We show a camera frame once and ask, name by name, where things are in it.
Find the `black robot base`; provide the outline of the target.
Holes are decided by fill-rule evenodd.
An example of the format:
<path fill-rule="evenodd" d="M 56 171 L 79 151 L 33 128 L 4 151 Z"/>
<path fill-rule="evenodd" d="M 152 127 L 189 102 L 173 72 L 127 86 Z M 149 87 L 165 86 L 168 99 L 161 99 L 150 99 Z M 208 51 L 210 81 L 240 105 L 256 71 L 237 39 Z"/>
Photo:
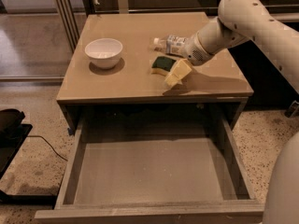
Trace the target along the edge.
<path fill-rule="evenodd" d="M 0 178 L 33 128 L 31 124 L 22 124 L 24 118 L 24 113 L 17 109 L 0 111 Z M 0 203 L 4 204 L 54 205 L 55 201 L 54 195 L 11 195 L 0 189 Z"/>

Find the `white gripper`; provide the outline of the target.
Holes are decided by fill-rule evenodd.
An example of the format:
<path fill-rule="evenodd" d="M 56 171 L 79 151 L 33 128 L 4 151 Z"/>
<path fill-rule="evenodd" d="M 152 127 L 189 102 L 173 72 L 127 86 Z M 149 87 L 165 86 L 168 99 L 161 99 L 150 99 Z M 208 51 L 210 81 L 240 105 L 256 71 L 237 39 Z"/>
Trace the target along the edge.
<path fill-rule="evenodd" d="M 165 77 L 164 83 L 168 88 L 179 84 L 192 71 L 193 65 L 200 66 L 213 58 L 213 55 L 202 46 L 198 35 L 192 35 L 186 39 L 181 54 L 186 59 L 177 60 Z"/>

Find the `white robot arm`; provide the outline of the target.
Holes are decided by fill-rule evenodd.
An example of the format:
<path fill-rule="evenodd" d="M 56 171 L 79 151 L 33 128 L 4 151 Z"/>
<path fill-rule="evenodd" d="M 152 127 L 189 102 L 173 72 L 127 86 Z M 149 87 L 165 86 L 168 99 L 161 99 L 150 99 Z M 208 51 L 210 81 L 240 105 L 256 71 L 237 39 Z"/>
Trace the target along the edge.
<path fill-rule="evenodd" d="M 221 0 L 218 15 L 178 45 L 194 65 L 222 49 L 252 41 L 299 92 L 299 34 L 273 18 L 260 0 Z M 299 133 L 280 151 L 263 211 L 263 224 L 299 224 Z"/>

